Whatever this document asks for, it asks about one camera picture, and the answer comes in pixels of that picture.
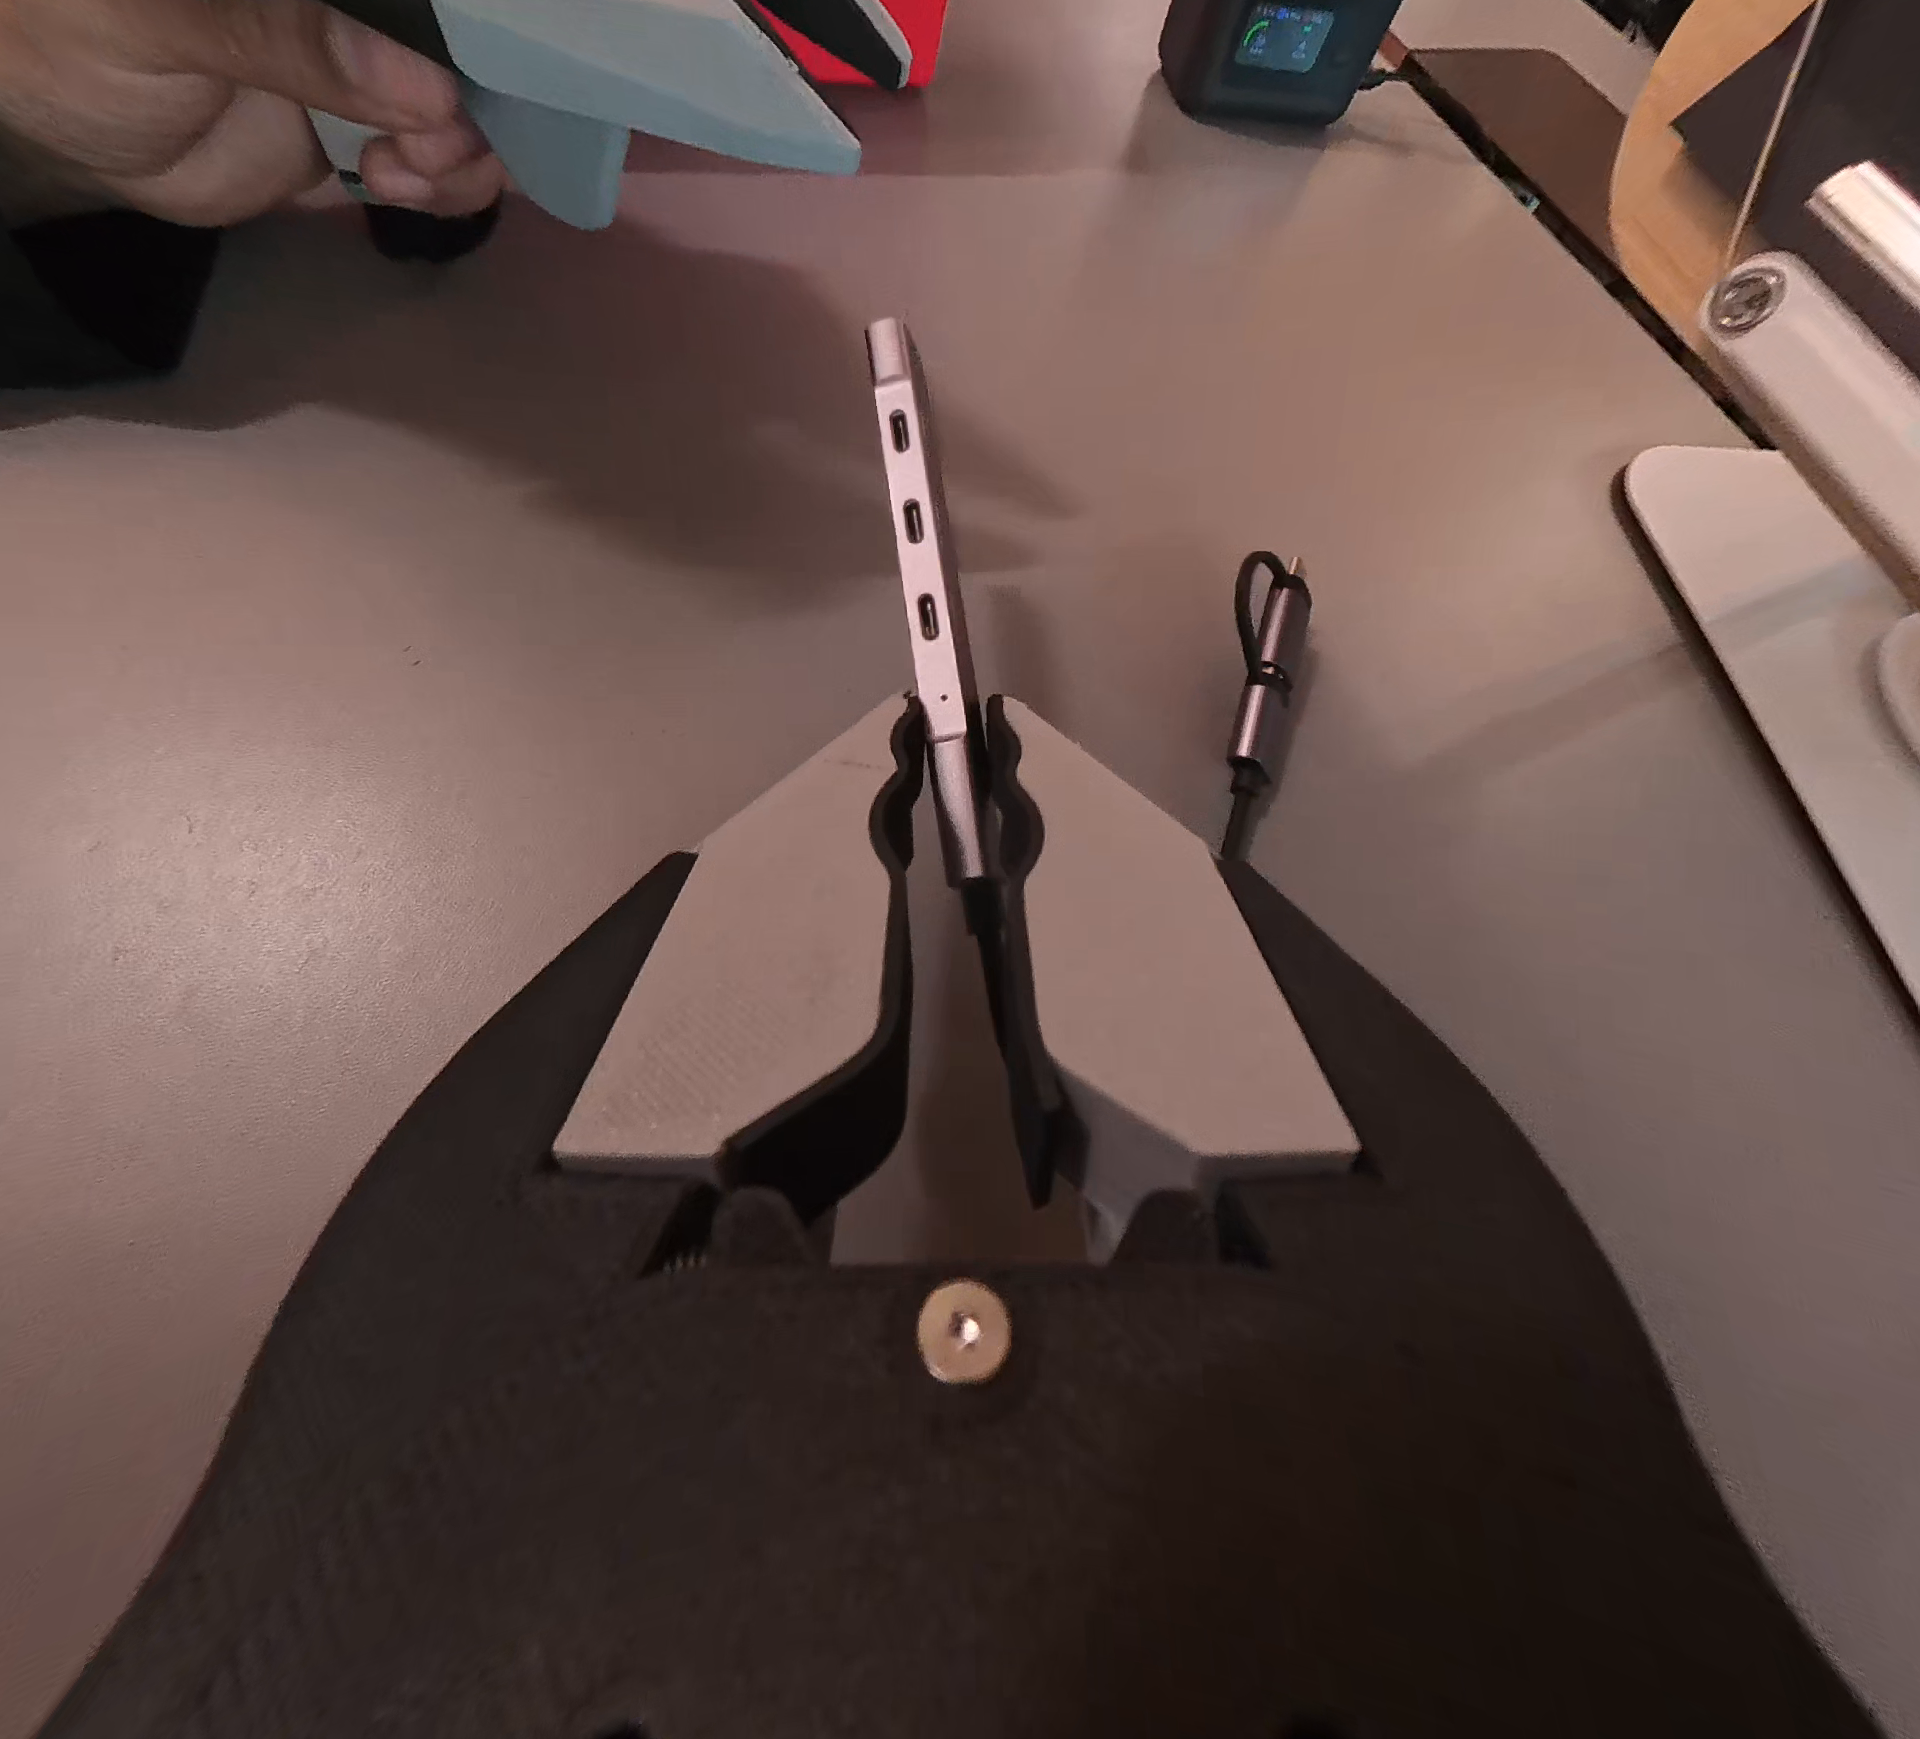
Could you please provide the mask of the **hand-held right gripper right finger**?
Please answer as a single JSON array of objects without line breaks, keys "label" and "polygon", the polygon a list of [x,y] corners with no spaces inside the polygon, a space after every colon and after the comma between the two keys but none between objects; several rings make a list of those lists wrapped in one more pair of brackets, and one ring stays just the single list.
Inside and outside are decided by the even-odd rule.
[{"label": "hand-held right gripper right finger", "polygon": [[1021,1170],[1111,1259],[1158,1195],[1330,1177],[1360,1156],[1212,847],[1032,708],[985,714],[979,907]]}]

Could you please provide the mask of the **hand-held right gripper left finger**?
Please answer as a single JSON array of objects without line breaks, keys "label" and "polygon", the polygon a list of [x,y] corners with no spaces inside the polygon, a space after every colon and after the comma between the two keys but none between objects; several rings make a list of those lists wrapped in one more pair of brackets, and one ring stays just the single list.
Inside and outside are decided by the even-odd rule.
[{"label": "hand-held right gripper left finger", "polygon": [[891,696],[728,818],[554,1144],[584,1174],[857,1186],[905,1118],[919,705]]}]

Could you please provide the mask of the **grey usb hub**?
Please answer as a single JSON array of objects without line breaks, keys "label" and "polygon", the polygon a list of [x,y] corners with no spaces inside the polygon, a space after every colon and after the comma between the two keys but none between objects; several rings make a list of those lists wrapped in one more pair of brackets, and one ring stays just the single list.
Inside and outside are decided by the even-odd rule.
[{"label": "grey usb hub", "polygon": [[985,722],[932,401],[906,322],[874,320],[867,349],[949,883],[970,891],[989,876]]}]

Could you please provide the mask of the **person's left hand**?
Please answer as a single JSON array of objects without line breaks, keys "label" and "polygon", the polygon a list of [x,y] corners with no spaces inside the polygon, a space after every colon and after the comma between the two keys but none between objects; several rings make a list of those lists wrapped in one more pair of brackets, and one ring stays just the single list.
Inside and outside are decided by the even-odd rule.
[{"label": "person's left hand", "polygon": [[2,0],[5,227],[253,220],[331,181],[313,111],[374,133],[379,204],[464,216],[507,190],[453,77],[316,0]]}]

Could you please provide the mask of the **black flat panel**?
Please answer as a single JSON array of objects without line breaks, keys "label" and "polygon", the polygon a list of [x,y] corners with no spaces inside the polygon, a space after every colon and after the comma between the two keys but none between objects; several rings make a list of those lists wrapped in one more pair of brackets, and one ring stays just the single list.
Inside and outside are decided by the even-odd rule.
[{"label": "black flat panel", "polygon": [[1620,268],[1610,192],[1624,112],[1535,46],[1406,52],[1406,82],[1572,259],[1676,364],[1683,343]]}]

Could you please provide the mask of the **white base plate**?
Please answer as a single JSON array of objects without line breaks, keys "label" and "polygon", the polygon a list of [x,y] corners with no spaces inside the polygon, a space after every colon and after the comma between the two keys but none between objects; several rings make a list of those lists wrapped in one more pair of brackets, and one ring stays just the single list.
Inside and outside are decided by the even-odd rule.
[{"label": "white base plate", "polygon": [[1620,504],[1916,1000],[1916,613],[1775,454],[1654,447]]}]

